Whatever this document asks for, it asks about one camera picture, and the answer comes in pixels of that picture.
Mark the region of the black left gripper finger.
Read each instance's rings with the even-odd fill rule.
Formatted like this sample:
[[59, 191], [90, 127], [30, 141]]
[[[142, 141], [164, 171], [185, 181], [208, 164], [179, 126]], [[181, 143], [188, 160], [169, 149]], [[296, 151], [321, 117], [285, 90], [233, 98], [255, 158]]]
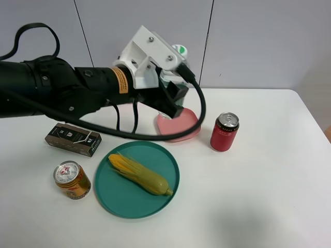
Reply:
[[171, 99], [167, 91], [165, 91], [165, 94], [167, 96], [167, 108], [165, 110], [158, 110], [158, 111], [165, 113], [171, 118], [178, 117], [180, 113], [183, 111], [183, 107], [176, 105], [174, 103], [174, 100]]
[[183, 105], [187, 91], [188, 87], [186, 82], [169, 82], [167, 85], [167, 92], [176, 105]]

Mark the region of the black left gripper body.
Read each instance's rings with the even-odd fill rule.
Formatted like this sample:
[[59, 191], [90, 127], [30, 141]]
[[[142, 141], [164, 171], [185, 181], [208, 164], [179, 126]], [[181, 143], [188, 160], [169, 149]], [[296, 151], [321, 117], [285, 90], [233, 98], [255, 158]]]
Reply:
[[139, 102], [155, 110], [165, 110], [167, 108], [167, 96], [165, 91], [158, 88], [136, 89], [135, 93]]

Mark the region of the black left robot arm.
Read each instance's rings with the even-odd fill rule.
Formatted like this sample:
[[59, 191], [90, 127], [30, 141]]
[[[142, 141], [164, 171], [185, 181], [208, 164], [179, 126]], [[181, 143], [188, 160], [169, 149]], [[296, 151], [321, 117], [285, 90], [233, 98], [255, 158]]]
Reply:
[[38, 64], [1, 62], [1, 89], [77, 119], [102, 107], [133, 101], [178, 117], [182, 107], [176, 101], [188, 91], [186, 86], [164, 86], [162, 82], [157, 88], [135, 89], [124, 65], [72, 68], [60, 58]]

